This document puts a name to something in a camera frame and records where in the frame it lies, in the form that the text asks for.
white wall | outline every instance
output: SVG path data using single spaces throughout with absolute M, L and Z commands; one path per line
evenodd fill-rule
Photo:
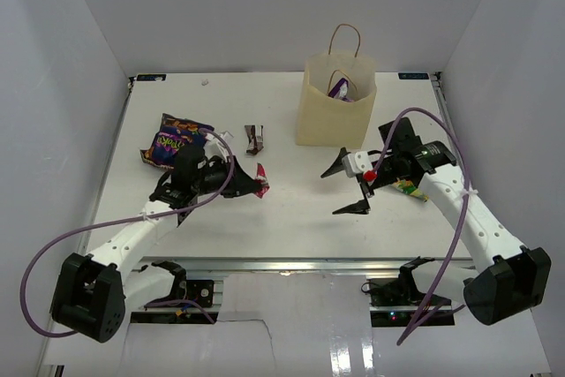
M 565 375 L 564 29 L 565 0 L 483 0 L 444 73 L 474 185 L 516 236 L 552 257 L 534 317 L 556 376 Z
M 297 71 L 336 24 L 380 71 L 438 71 L 480 0 L 87 0 L 128 75 Z M 353 47 L 345 32 L 340 47 Z
M 91 216 L 127 80 L 84 0 L 0 0 L 0 10 L 0 374 L 25 377 L 43 338 L 19 310 L 19 280 L 41 246 Z M 43 326 L 74 246 L 32 274 Z

red candy wrapper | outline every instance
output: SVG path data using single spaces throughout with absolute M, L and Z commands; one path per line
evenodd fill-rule
M 265 169 L 260 163 L 257 164 L 257 177 L 255 177 L 255 181 L 259 181 L 262 186 L 261 190 L 255 192 L 255 196 L 257 196 L 259 199 L 263 199 L 263 196 L 265 196 L 265 193 L 268 192 L 270 186 L 268 185 Z

white table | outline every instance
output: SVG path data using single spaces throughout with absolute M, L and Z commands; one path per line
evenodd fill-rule
M 380 148 L 379 125 L 398 112 L 419 106 L 439 115 L 430 80 L 400 80 L 377 73 L 377 100 L 364 148 Z M 164 81 L 137 81 L 119 133 L 97 222 L 136 215 L 162 172 L 139 158 L 170 113 L 228 130 L 244 170 L 255 163 L 266 169 L 271 190 L 263 200 L 245 196 L 218 199 L 194 212 L 148 254 L 166 258 L 366 258 L 406 259 L 445 256 L 453 230 L 432 202 L 426 204 L 392 188 L 371 199 L 372 211 L 332 215 L 361 198 L 345 175 L 320 179 L 338 149 L 299 147 L 294 143 L 302 72 L 169 74 Z M 410 115 L 422 140 L 447 142 L 442 129 L 427 117 Z M 247 157 L 245 124 L 263 124 L 265 149 Z M 118 231 L 98 230 L 88 250 Z M 463 245 L 456 257 L 468 257 Z

robotic arm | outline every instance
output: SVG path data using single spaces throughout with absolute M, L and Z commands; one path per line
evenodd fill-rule
M 163 174 L 140 212 L 143 221 L 128 224 L 87 255 L 73 253 L 64 261 L 51 306 L 54 321 L 103 343 L 117 332 L 126 310 L 156 299 L 182 297 L 186 271 L 174 262 L 157 261 L 139 272 L 133 269 L 190 212 L 160 214 L 194 205 L 199 196 L 220 189 L 230 164 L 218 152 L 207 158 L 202 147 L 181 147 L 174 169 Z M 233 161 L 233 176 L 221 193 L 224 198 L 263 190 L 263 182 L 249 177 L 235 156 Z
M 383 141 L 392 123 L 379 128 Z M 463 173 L 456 158 L 439 141 L 422 143 L 408 118 L 402 118 L 392 137 L 391 152 L 378 175 L 373 172 L 372 152 L 349 153 L 342 148 L 322 178 L 344 170 L 357 179 L 363 199 L 334 214 L 368 214 L 374 190 L 398 179 L 409 179 L 422 190 L 456 227 L 463 204 Z M 471 192 L 461 233 L 475 269 L 448 266 L 434 294 L 469 307 L 483 324 L 495 322 L 539 305 L 546 288 L 551 260 L 542 248 L 528 249 Z M 430 258 L 417 258 L 401 267 L 399 280 L 406 291 L 426 293 L 440 268 Z

